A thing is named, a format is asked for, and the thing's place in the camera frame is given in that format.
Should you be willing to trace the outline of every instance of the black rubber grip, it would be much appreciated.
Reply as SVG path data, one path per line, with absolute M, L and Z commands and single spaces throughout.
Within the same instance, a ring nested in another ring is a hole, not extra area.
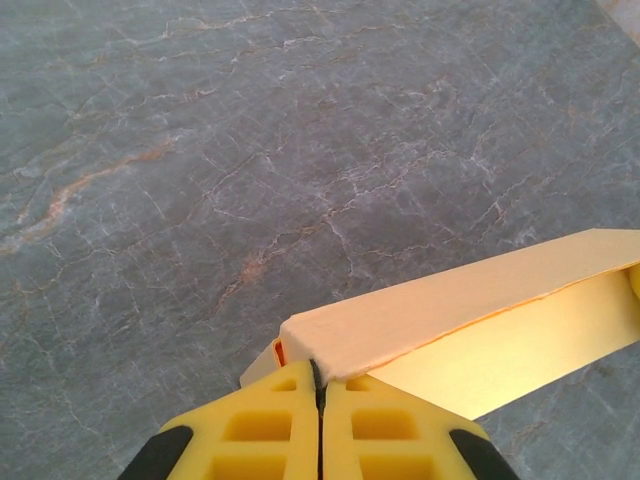
M 167 480 L 192 437 L 184 426 L 151 437 L 118 480 Z
M 489 440 L 466 430 L 452 430 L 449 436 L 478 480 L 519 480 Z

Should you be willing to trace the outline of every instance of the marble countertop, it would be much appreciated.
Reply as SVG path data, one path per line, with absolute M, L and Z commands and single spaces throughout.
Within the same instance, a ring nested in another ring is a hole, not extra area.
M 116 478 L 291 314 L 640 228 L 640 49 L 586 0 L 0 7 L 4 478 Z M 640 347 L 482 418 L 637 478 Z

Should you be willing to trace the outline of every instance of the foam board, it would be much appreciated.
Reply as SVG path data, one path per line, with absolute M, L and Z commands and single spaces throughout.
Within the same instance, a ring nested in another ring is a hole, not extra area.
M 286 361 L 314 358 L 325 379 L 368 372 L 475 418 L 638 341 L 628 274 L 638 263 L 640 230 L 587 230 L 294 315 L 279 340 Z M 523 384 L 501 362 L 531 380 Z M 280 363 L 263 352 L 241 383 Z M 438 383 L 435 371 L 448 373 Z M 470 386 L 448 389 L 447 398 L 473 390 L 484 400 L 465 410 L 428 387 L 454 383 Z

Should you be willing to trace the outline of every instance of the gray marble surface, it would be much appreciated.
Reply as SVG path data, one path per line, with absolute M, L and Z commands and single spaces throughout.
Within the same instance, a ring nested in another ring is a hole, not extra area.
M 9 0 L 0 62 L 3 478 L 115 478 L 293 313 L 640 228 L 591 1 Z M 639 363 L 481 422 L 523 479 L 637 479 Z

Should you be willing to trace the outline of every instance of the yellow plastic tool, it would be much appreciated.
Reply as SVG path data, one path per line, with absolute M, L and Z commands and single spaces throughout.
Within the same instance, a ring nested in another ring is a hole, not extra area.
M 168 422 L 119 480 L 517 480 L 477 424 L 296 362 Z

